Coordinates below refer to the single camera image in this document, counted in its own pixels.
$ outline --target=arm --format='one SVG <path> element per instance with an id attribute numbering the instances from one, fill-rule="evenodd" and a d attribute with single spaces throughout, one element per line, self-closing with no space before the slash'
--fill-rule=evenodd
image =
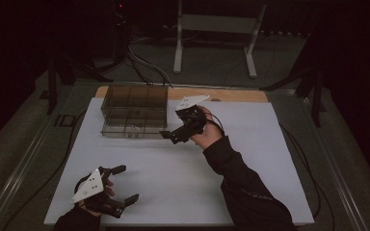
<path id="1" fill-rule="evenodd" d="M 59 217 L 53 231 L 97 231 L 100 227 L 100 215 L 84 208 L 74 206 L 72 210 Z"/>
<path id="2" fill-rule="evenodd" d="M 210 112 L 202 109 L 212 120 Z M 224 177 L 222 192 L 239 230 L 296 230 L 287 208 L 273 198 L 259 175 L 246 166 L 215 125 L 206 124 L 204 132 L 192 140 L 203 149 L 209 166 Z"/>

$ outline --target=white metal leg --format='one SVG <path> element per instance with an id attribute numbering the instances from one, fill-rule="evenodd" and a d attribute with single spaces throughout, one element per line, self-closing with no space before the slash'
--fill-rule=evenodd
<path id="1" fill-rule="evenodd" d="M 173 73 L 179 74 L 182 66 L 182 0 L 178 1 L 178 28 L 176 35 L 175 60 L 173 61 Z"/>
<path id="2" fill-rule="evenodd" d="M 249 46 L 245 47 L 245 56 L 246 56 L 246 65 L 248 67 L 249 77 L 256 78 L 256 68 L 254 66 L 253 57 L 251 55 L 251 52 L 253 51 L 254 44 L 256 43 L 257 36 L 259 35 L 259 30 L 261 26 L 261 22 L 263 19 L 264 12 L 266 11 L 266 5 L 262 7 L 260 10 L 259 17 L 257 18 L 257 22 L 254 25 L 253 31 L 251 33 L 251 43 Z"/>

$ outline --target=wooden board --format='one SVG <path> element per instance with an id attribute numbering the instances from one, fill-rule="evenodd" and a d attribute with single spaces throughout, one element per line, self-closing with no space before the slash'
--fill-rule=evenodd
<path id="1" fill-rule="evenodd" d="M 108 86 L 98 88 L 96 98 L 106 95 Z M 168 99 L 181 100 L 184 96 L 209 94 L 212 101 L 223 102 L 268 102 L 266 93 L 261 90 L 219 90 L 219 89 L 191 89 L 191 88 L 169 88 Z"/>

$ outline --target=white table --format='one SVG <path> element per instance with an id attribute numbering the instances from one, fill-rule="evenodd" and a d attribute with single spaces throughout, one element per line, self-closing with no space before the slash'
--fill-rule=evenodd
<path id="1" fill-rule="evenodd" d="M 220 190 L 222 176 L 213 172 L 191 141 L 108 139 L 100 134 L 102 98 L 93 98 L 67 160 L 44 223 L 52 225 L 72 208 L 75 184 L 97 167 L 126 165 L 111 176 L 115 199 L 134 193 L 140 199 L 120 219 L 102 216 L 104 226 L 218 226 L 230 225 Z M 179 127 L 169 101 L 169 129 Z M 304 191 L 270 103 L 202 102 L 224 125 L 232 146 L 256 170 L 274 197 L 290 210 L 293 222 L 314 222 Z"/>

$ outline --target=black jacket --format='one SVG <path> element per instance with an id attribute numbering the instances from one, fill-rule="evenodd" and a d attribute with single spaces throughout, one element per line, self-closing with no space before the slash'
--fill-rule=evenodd
<path id="1" fill-rule="evenodd" d="M 259 175 L 245 165 L 241 154 L 232 149 L 228 137 L 210 145 L 203 154 L 209 166 L 224 177 L 221 189 L 238 230 L 296 230 L 287 208 L 273 198 Z M 100 218 L 73 208 L 59 218 L 54 231 L 94 231 L 99 225 Z"/>

